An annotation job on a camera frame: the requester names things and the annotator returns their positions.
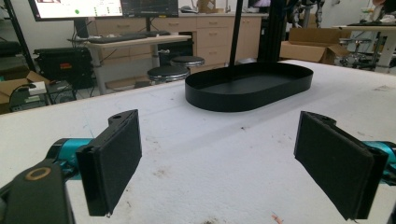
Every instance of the black tray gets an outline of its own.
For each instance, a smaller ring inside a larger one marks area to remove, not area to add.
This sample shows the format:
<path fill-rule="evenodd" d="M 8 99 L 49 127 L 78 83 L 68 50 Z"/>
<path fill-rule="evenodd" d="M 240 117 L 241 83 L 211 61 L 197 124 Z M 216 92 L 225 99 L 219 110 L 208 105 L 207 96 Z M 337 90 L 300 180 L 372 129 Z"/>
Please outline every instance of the black tray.
<path fill-rule="evenodd" d="M 185 94 L 202 109 L 240 112 L 306 91 L 312 76 L 312 70 L 294 64 L 245 63 L 188 76 Z"/>

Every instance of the black computer tower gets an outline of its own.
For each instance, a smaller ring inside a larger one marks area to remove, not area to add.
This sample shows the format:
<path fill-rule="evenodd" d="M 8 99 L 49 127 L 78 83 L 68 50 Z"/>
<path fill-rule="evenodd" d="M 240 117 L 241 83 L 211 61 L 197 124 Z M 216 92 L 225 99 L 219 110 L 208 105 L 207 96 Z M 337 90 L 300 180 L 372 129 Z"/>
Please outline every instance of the black computer tower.
<path fill-rule="evenodd" d="M 36 49 L 40 75 L 49 80 L 67 80 L 73 89 L 93 86 L 91 54 L 87 48 Z"/>

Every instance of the keyboard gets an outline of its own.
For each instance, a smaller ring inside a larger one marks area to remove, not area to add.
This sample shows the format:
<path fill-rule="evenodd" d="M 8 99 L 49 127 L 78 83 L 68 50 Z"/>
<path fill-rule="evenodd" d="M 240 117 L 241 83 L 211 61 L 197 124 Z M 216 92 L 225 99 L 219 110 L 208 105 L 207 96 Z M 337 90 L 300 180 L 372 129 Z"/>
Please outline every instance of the keyboard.
<path fill-rule="evenodd" d="M 145 35 L 146 37 L 155 37 L 157 35 L 170 35 L 167 31 L 141 31 L 132 33 L 123 33 L 121 35 Z"/>
<path fill-rule="evenodd" d="M 381 22 L 381 21 L 367 21 L 367 22 L 359 22 L 352 23 L 348 26 L 395 26 L 396 22 Z"/>
<path fill-rule="evenodd" d="M 90 41 L 93 44 L 108 44 L 108 43 L 116 43 L 127 40 L 136 40 L 136 39 L 144 39 L 147 38 L 146 35 L 120 35 L 114 37 L 101 37 L 101 38 L 90 38 Z"/>

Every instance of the cardboard box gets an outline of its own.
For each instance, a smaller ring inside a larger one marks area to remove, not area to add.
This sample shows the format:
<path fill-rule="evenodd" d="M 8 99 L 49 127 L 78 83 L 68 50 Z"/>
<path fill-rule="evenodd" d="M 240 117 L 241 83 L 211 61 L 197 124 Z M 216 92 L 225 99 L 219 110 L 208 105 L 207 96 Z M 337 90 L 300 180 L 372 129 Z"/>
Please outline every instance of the cardboard box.
<path fill-rule="evenodd" d="M 199 13 L 216 13 L 216 0 L 198 0 Z"/>
<path fill-rule="evenodd" d="M 9 112 L 9 97 L 19 86 L 40 81 L 44 81 L 46 84 L 50 83 L 48 79 L 29 71 L 25 66 L 2 70 L 0 77 L 4 78 L 4 81 L 0 81 L 0 115 Z"/>
<path fill-rule="evenodd" d="M 338 29 L 292 28 L 289 41 L 282 41 L 281 59 L 296 59 L 313 63 L 334 64 L 335 56 L 347 56 L 350 52 L 339 45 L 339 39 L 349 37 L 350 32 Z"/>

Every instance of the white table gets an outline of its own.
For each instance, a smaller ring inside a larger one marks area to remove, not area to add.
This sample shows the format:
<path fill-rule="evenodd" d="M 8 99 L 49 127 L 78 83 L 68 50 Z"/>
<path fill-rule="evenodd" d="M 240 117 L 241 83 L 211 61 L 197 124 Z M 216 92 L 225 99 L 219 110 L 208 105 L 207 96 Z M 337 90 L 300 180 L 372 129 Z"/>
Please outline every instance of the white table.
<path fill-rule="evenodd" d="M 372 31 L 380 32 L 381 36 L 387 38 L 382 49 L 375 71 L 389 73 L 389 63 L 396 48 L 396 26 L 336 26 L 342 30 L 350 31 Z"/>
<path fill-rule="evenodd" d="M 105 69 L 99 57 L 100 50 L 104 49 L 125 49 L 142 45 L 151 46 L 152 67 L 160 66 L 158 45 L 165 43 L 173 43 L 178 41 L 185 41 L 191 38 L 189 35 L 160 35 L 157 37 L 148 37 L 144 39 L 128 40 L 108 44 L 93 44 L 87 43 L 86 47 L 90 50 L 92 56 L 93 71 L 96 75 L 98 89 L 101 94 L 106 94 L 105 76 L 116 76 L 117 72 L 109 72 Z"/>
<path fill-rule="evenodd" d="M 82 184 L 67 187 L 77 223 L 355 223 L 294 159 L 300 112 L 337 120 L 360 140 L 396 141 L 396 77 L 318 63 L 310 90 L 241 113 L 194 107 L 178 81 L 0 116 L 0 186 L 60 138 L 95 137 L 138 109 L 143 157 L 111 218 L 89 217 Z M 386 223 L 396 189 L 381 184 L 368 220 Z"/>

